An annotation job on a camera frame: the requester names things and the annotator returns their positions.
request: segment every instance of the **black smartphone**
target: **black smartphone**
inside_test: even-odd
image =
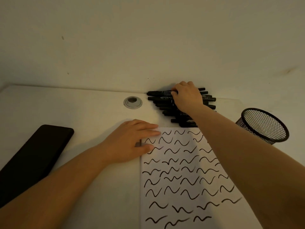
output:
[[[42,125],[0,171],[0,208],[46,177],[74,134]]]

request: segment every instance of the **wire mesh cup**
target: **wire mesh cup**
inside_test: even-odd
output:
[[[247,108],[237,125],[273,145],[289,138],[287,127],[277,117],[258,108]]]

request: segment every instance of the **hand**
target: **hand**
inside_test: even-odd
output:
[[[203,105],[202,96],[192,81],[176,84],[171,92],[178,109],[188,115],[198,106]]]
[[[136,119],[126,121],[94,149],[100,151],[103,161],[108,164],[130,161],[154,148],[153,145],[135,147],[135,144],[145,137],[160,135],[159,131],[151,130],[157,127],[158,125]]]

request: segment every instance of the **person's left hand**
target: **person's left hand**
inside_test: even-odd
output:
[[[159,131],[151,130],[157,127],[137,119],[126,121],[93,149],[100,151],[102,159],[108,164],[130,161],[154,148],[153,145],[135,147],[135,144],[145,137],[160,135]]]

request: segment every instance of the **pile of black markers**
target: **pile of black markers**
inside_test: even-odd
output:
[[[209,104],[209,101],[214,102],[216,101],[216,98],[212,97],[211,95],[207,95],[209,92],[205,91],[205,88],[198,89],[201,93],[203,104],[215,110],[216,106]],[[147,95],[150,96],[147,99],[152,100],[156,107],[162,110],[163,115],[175,117],[175,119],[170,120],[172,123],[178,123],[180,127],[183,128],[197,127],[197,124],[189,115],[177,108],[173,100],[173,96],[171,95],[171,91],[152,91],[147,92]]]

